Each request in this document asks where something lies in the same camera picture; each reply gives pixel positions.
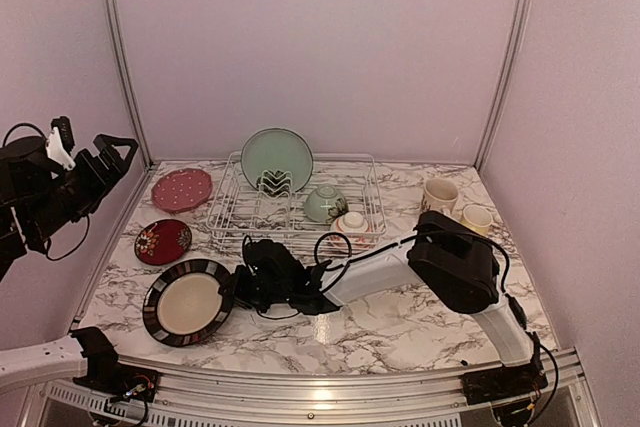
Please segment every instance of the small white bowl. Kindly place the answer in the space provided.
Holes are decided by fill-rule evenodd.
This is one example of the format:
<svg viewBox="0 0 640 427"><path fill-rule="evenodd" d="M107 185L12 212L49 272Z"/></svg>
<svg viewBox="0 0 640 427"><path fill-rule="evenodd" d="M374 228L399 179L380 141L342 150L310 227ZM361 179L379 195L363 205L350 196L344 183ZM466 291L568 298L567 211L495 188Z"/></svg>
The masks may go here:
<svg viewBox="0 0 640 427"><path fill-rule="evenodd" d="M338 217L331 224L331 232L340 232L349 237L351 244L364 244L369 239L366 237L355 237L353 234L365 234L371 232L371 226L367 219L364 218L359 212L347 212L346 214ZM347 243L341 237L337 235L329 237L331 245L338 249L346 249Z"/></svg>

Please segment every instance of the pink wall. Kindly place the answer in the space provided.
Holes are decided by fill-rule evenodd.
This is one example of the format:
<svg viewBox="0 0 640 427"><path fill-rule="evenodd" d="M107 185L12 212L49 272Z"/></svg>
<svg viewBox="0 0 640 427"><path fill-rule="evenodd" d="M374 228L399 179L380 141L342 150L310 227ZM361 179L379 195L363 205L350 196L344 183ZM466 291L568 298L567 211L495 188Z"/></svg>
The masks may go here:
<svg viewBox="0 0 640 427"><path fill-rule="evenodd" d="M533 0L484 177L604 425L637 425L640 0Z"/></svg>
<svg viewBox="0 0 640 427"><path fill-rule="evenodd" d="M131 135L102 0L0 0L0 18L0 132L20 121L48 130L51 118L67 115L77 149L93 149L93 137L100 132ZM39 254L14 262L0 283L0 350L66 332L84 282L141 173L136 163L103 202L76 254L58 263ZM83 232L84 222L64 228L54 236L53 254L73 247ZM4 422L19 407L18 397L0 398L2 425L12 425Z"/></svg>
<svg viewBox="0 0 640 427"><path fill-rule="evenodd" d="M319 152L473 162L514 0L118 0L159 158L288 126Z"/></svg>

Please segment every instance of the green bowl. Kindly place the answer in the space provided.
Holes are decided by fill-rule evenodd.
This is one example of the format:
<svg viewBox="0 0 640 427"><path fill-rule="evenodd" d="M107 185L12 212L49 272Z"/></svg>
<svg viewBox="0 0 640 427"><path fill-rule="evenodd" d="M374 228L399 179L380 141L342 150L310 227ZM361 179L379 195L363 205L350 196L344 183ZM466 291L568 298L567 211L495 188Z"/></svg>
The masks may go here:
<svg viewBox="0 0 640 427"><path fill-rule="evenodd" d="M322 184L316 187L304 201L304 213L314 222L330 224L349 212L347 199L336 187Z"/></svg>

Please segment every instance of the cup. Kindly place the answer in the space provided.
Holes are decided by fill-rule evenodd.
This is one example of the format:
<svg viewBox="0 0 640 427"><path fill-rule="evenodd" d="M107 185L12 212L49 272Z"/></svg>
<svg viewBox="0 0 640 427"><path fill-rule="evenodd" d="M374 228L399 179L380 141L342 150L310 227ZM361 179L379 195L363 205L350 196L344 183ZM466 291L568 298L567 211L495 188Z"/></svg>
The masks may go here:
<svg viewBox="0 0 640 427"><path fill-rule="evenodd" d="M446 216L451 216L459 197L456 184L446 179L429 179L422 189L422 203L420 212L437 210Z"/></svg>
<svg viewBox="0 0 640 427"><path fill-rule="evenodd" d="M462 209L460 223L473 230L476 234L487 235L493 224L493 215L481 205L467 205Z"/></svg>

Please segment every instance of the metal edge trim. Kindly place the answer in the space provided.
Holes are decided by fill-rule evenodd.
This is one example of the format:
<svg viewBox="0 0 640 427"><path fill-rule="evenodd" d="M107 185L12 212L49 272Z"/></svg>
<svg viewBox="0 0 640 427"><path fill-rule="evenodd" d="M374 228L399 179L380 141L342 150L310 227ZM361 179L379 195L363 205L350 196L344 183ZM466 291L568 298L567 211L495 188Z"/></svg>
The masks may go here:
<svg viewBox="0 0 640 427"><path fill-rule="evenodd" d="M579 363L575 350L567 350L557 353L560 362L560 386L571 386L581 383L584 372ZM491 367L497 363L474 366L474 369ZM545 357L545 367L550 362ZM189 376L183 376L183 381L163 387L166 373L161 373L158 385L156 401L150 406L150 413L166 415L198 415L205 418L216 417L226 421L240 423L267 423L270 425L299 425L300 419L307 419L309 413L313 413L314 422L326 425L345 425L358 423L386 423L402 422L416 419L422 416L443 415L459 413L467 410L486 408L490 404L477 404L469 406L461 390L459 377L471 368L443 369L443 371L430 371L421 374L392 375L400 380L402 377L412 379L409 383L413 389L407 389L408 383L402 383L402 392L398 390L398 384L382 385L384 396L370 398L367 396L367 387L358 385L353 376L345 375L342 380L345 384L340 398L327 398L320 396L324 390L331 394L335 386L317 385L317 382L309 382L307 385L272 385L269 387L269 398L264 398L265 385L238 385L236 394L229 391L230 385L224 381L208 379L209 389L194 391L189 383ZM550 383L555 379L553 370L550 372ZM374 383L386 375L364 376ZM434 383L426 380L415 382L420 377L442 378ZM69 390L77 390L67 381L56 381L56 385ZM502 403L512 402L526 396L505 399Z"/></svg>
<svg viewBox="0 0 640 427"><path fill-rule="evenodd" d="M160 164L162 162L226 162L229 156L227 157L163 157L160 159L154 159L154 163ZM411 164L411 165L444 165L447 167L475 167L475 165L471 162L456 162L449 160L407 160L407 159L391 159L391 158L382 158L379 159L376 157L376 164Z"/></svg>
<svg viewBox="0 0 640 427"><path fill-rule="evenodd" d="M118 4L116 0L104 0L106 9L107 27L111 38L111 46L113 48L114 61L120 79L120 86L124 94L125 106L129 117L129 122L133 129L133 133L140 145L140 153L145 168L149 169L153 165L153 159L149 149L149 144L142 126L142 118L138 108L133 82L127 63L127 56L124 46L124 38L120 27L120 16L118 14Z"/></svg>
<svg viewBox="0 0 640 427"><path fill-rule="evenodd" d="M522 41L529 18L530 8L531 0L516 0L513 22L511 24L511 31L509 33L509 40L507 42L507 49L505 51L500 76L498 78L496 92L493 97L491 110L489 111L487 123L485 125L485 129L478 146L478 152L476 154L476 159L474 162L474 166L476 167L478 172L482 172L482 169L486 165L487 159L489 158L491 148L493 147L493 142L495 140L498 125L504 111L509 87L511 85L511 78L513 75L516 60L522 47Z"/></svg>
<svg viewBox="0 0 640 427"><path fill-rule="evenodd" d="M27 387L16 427L38 427L46 404L46 384Z"/></svg>
<svg viewBox="0 0 640 427"><path fill-rule="evenodd" d="M151 181L154 173L155 168L151 168L150 170L145 170L143 172L140 179L138 179L133 192L127 199L124 208L120 212L120 215L118 216L114 226L111 229L111 232L109 233L107 244L104 246L102 252L100 253L100 257L98 258L98 261L96 263L96 268L85 284L84 294L80 299L78 308L76 309L76 314L71 322L71 328L75 328L84 317L89 303L91 302L91 298L93 297L93 292L95 291L100 280L100 277L102 277L102 274L107 267L107 264L109 263L111 254L113 253L113 250L116 248L116 245L120 240L120 234L127 226L127 223L129 222L133 211L138 206L138 202L144 194L147 185L149 185L149 182Z"/></svg>
<svg viewBox="0 0 640 427"><path fill-rule="evenodd" d="M576 349L576 357L578 362L582 365L580 360L580 353ZM598 412L598 406L595 403L591 388L589 386L589 378L587 374L584 374L584 382L574 384L571 386L571 400L573 401L573 407L578 417L578 423L580 427L600 427L600 415Z"/></svg>
<svg viewBox="0 0 640 427"><path fill-rule="evenodd" d="M565 349L555 352L554 356L558 365L562 366L579 364L579 359L575 349ZM260 374L253 372L239 372L217 369L203 369L201 367L188 367L184 365L169 364L161 361L151 361L129 356L120 356L120 360L129 365L147 367L160 371L164 377L187 378L189 380L206 380L216 384L235 383L246 384L247 386L259 386L269 384L270 386L283 387L339 387L339 386L373 386L403 384L406 382L424 382L433 380L443 380L457 378L468 372L500 367L498 361L489 362L467 367L451 367L436 369L424 372L409 372L404 374L375 374L360 375L299 375L299 374ZM543 355L545 368L548 372L553 371L551 361L546 354Z"/></svg>

